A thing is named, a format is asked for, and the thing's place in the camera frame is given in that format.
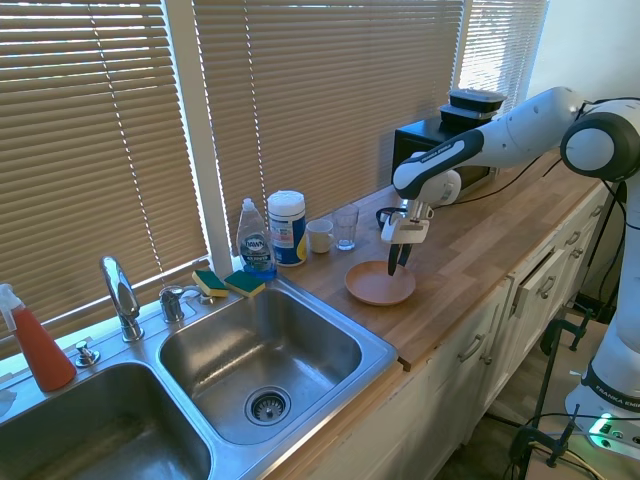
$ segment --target plastic container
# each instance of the plastic container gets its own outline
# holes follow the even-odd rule
[[[491,121],[496,112],[480,113],[472,110],[464,110],[456,108],[452,105],[443,105],[440,107],[440,118],[442,122],[448,126],[457,128],[476,128]]]
[[[250,198],[245,198],[242,203],[236,244],[245,272],[262,280],[270,280],[276,276],[275,256],[269,241],[269,231]]]
[[[7,283],[0,285],[0,311],[40,390],[52,392],[73,380],[76,368]]]
[[[449,103],[451,106],[479,113],[489,113],[499,110],[502,102],[506,99],[506,95],[490,90],[455,88],[449,92]]]
[[[271,242],[276,263],[283,267],[300,265],[307,259],[304,195],[280,190],[267,199]]]

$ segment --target red soap bottle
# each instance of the red soap bottle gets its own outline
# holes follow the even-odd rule
[[[40,390],[51,392],[73,380],[76,369],[71,361],[6,283],[0,285],[0,311]]]

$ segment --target dish soap bottle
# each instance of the dish soap bottle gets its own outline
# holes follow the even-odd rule
[[[273,247],[264,220],[250,198],[242,202],[240,225],[236,239],[245,272],[262,280],[276,276]]]
[[[40,390],[51,392],[73,380],[76,369],[71,361],[7,283],[0,284],[0,311]]]

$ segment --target small cup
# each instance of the small cup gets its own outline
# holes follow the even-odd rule
[[[340,250],[353,250],[356,246],[356,225],[360,209],[350,203],[333,212],[336,247]]]
[[[333,223],[329,220],[311,220],[307,223],[311,251],[314,253],[327,253],[335,242],[332,231]]]

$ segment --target double sink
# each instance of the double sink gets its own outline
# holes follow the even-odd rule
[[[396,359],[282,279],[250,299],[183,300],[180,324],[152,309],[142,340],[94,345],[101,360],[60,392],[10,383],[0,479],[261,478]]]

